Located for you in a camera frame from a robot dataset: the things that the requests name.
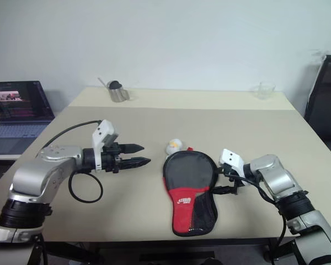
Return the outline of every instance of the table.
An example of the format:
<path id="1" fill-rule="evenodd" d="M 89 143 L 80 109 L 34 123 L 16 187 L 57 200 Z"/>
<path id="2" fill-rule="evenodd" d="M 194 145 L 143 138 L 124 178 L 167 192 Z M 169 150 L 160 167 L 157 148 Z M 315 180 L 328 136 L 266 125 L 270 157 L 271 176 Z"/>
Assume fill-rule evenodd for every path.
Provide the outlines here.
<path id="1" fill-rule="evenodd" d="M 131 101 L 111 102 L 104 88 L 86 88 L 42 132 L 0 180 L 0 210 L 14 171 L 31 160 L 45 142 L 64 128 L 93 119 L 110 120 L 119 143 L 136 143 L 145 150 L 122 155 L 152 161 L 118 174 L 100 172 L 104 196 L 94 204 L 75 201 L 64 181 L 45 221 L 47 241 L 153 241 L 183 239 L 244 239 L 277 237 L 282 223 L 277 209 L 254 187 L 239 195 L 215 195 L 218 220 L 207 235 L 183 238 L 171 229 L 172 204 L 162 182 L 166 143 L 181 139 L 185 146 L 208 154 L 217 162 L 223 148 L 246 162 L 276 154 L 331 225 L 331 152 L 280 92 L 257 99 L 250 92 L 131 90 Z M 90 147 L 95 125 L 75 129 L 56 144 Z M 220 177 L 218 185 L 229 181 Z M 84 199 L 99 194 L 97 184 L 84 175 L 73 188 Z"/>

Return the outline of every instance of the black office chair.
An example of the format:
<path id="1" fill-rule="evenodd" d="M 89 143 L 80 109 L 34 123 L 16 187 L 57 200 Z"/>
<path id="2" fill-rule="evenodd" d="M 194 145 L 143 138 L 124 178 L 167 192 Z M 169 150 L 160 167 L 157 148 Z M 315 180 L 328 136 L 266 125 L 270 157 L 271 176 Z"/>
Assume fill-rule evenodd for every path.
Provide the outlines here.
<path id="1" fill-rule="evenodd" d="M 331 55 L 321 65 L 304 118 L 331 150 Z"/>

